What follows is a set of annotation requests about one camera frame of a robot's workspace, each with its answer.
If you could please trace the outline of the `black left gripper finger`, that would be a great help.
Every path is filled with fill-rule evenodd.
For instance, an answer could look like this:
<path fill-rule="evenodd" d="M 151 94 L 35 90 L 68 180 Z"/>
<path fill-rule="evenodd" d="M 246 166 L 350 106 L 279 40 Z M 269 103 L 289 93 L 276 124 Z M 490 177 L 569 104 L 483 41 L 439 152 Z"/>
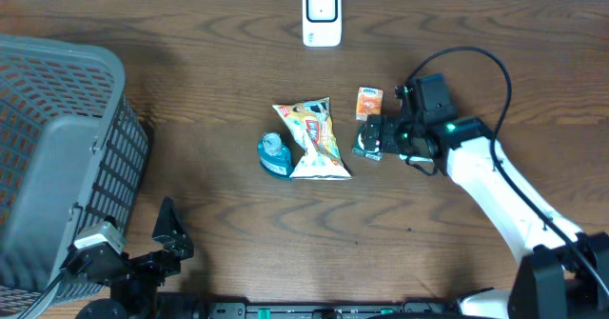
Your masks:
<path fill-rule="evenodd" d="M 192 258 L 193 241 L 170 197 L 165 197 L 152 233 L 152 239 L 173 253 L 179 260 Z"/>
<path fill-rule="evenodd" d="M 115 218 L 110 214 L 86 215 L 84 226 L 75 234 L 73 243 L 104 243 L 117 241 Z"/>

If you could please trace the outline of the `orange tissue pack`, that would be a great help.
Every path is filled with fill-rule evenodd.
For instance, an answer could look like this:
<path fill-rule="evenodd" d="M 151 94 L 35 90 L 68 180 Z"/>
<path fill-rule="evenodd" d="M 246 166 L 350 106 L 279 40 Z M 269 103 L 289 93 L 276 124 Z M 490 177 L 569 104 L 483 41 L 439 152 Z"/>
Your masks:
<path fill-rule="evenodd" d="M 356 119 L 365 121 L 369 115 L 378 115 L 382 111 L 383 90 L 370 87 L 359 87 Z"/>

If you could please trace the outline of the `yellow snack bag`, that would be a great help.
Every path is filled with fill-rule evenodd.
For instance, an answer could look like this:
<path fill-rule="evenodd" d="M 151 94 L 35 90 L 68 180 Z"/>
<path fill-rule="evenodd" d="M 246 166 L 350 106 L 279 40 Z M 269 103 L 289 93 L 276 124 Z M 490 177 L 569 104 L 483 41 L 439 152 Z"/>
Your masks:
<path fill-rule="evenodd" d="M 330 98 L 292 105 L 273 105 L 304 155 L 294 167 L 291 179 L 348 180 L 330 115 Z"/>

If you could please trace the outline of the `blue clear plastic bottle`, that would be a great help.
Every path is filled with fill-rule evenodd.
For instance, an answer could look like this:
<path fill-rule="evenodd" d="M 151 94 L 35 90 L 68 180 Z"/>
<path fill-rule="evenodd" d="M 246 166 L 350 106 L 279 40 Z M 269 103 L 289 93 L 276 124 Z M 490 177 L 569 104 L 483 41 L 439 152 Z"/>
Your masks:
<path fill-rule="evenodd" d="M 269 175 L 290 181 L 294 171 L 291 152 L 276 132 L 265 133 L 257 145 L 260 165 Z"/>

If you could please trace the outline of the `green wet wipes pack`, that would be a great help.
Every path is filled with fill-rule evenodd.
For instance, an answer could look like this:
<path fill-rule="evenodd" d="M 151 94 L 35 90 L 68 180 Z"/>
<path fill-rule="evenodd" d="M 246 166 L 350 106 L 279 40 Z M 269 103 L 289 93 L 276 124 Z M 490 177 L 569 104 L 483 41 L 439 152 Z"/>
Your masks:
<path fill-rule="evenodd" d="M 401 160 L 409 161 L 409 162 L 413 162 L 413 163 L 418 163 L 418 162 L 432 163 L 432 162 L 434 162 L 433 158 L 428 158 L 428 157 L 422 157 L 422 156 L 416 156 L 416 155 L 415 156 L 404 155 L 404 154 L 399 154 L 398 156 Z"/>

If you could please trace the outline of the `dark green round-logo packet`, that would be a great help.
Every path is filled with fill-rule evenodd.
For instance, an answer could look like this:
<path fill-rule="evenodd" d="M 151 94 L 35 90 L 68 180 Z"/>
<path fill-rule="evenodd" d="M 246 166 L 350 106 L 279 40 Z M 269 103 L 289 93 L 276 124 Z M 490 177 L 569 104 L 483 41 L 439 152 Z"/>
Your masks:
<path fill-rule="evenodd" d="M 360 125 L 352 152 L 360 157 L 380 161 L 383 158 L 380 135 L 375 125 Z"/>

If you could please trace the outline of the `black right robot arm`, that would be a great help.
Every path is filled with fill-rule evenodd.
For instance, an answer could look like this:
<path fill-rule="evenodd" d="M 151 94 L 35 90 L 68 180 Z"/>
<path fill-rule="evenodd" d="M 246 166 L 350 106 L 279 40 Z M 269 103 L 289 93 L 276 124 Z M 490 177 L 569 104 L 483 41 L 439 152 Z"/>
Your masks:
<path fill-rule="evenodd" d="M 518 264 L 511 289 L 481 289 L 444 305 L 444 318 L 605 318 L 608 236 L 589 235 L 555 210 L 505 155 L 478 117 L 460 117 L 446 90 L 400 87 L 401 111 L 370 115 L 357 148 L 392 153 L 412 168 L 430 162 L 460 186 Z"/>

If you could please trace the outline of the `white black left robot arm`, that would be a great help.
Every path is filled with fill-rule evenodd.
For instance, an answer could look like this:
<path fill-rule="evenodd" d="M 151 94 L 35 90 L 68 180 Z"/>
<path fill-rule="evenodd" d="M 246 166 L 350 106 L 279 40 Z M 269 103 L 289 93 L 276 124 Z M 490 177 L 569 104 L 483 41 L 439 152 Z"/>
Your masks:
<path fill-rule="evenodd" d="M 208 317 L 207 305 L 197 296 L 158 290 L 194 255 L 193 242 L 169 197 L 163 200 L 152 239 L 162 248 L 130 257 L 112 216 L 76 236 L 60 268 L 62 275 L 110 289 L 108 298 L 82 308 L 79 318 Z"/>

